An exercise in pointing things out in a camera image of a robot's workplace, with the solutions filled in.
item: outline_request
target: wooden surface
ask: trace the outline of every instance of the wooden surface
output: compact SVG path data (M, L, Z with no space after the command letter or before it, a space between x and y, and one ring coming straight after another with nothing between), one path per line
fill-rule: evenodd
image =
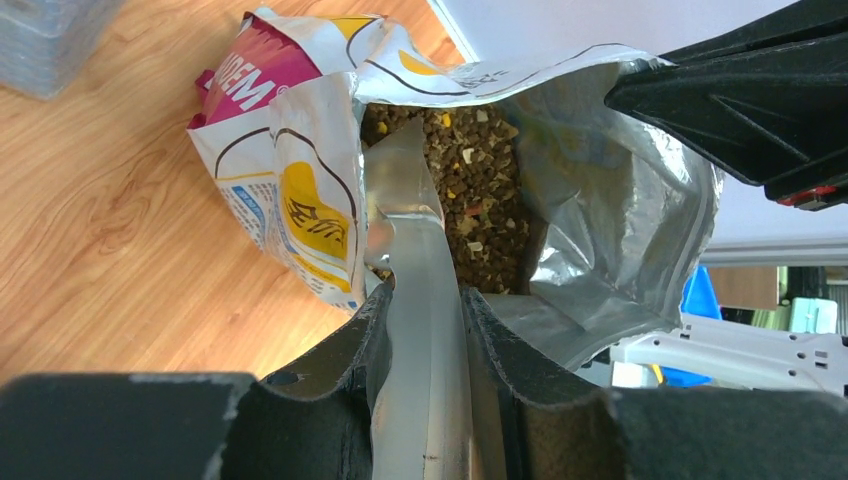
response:
M777 310L777 267L711 268L719 305L747 310Z
M270 1L384 13L460 57L425 0ZM283 366L343 324L232 218L184 128L243 11L130 0L61 96L0 88L0 382L31 371Z

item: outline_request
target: open bag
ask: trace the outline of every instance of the open bag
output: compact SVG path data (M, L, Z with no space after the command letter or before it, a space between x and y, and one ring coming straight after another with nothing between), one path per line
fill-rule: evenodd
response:
M620 338L676 326L712 231L720 172L603 105L621 75L661 64L611 44L442 69L382 16L260 11L198 80L204 106L188 133L254 242L355 310L378 282L365 262L365 106L494 104L518 129L522 194L544 229L525 294L488 300L574 369Z

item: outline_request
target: magenta label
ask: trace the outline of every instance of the magenta label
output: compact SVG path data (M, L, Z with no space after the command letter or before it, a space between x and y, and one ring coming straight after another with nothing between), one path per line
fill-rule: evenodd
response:
M214 75L198 79L208 93L189 128L262 108L289 87L321 76L292 39L255 16L249 21Z

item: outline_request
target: white metal frame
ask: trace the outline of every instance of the white metal frame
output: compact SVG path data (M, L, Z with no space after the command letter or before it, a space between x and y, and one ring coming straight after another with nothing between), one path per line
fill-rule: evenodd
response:
M848 338L683 314L683 327L622 340L616 362L658 364L750 388L848 394Z

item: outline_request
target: blue object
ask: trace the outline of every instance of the blue object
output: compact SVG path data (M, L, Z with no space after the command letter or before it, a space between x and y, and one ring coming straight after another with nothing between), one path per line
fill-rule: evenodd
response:
M713 290L713 282L706 267L698 267L683 287L680 311L701 317L721 320L721 307ZM709 383L712 378L676 368L661 368L666 384L671 387L690 388Z

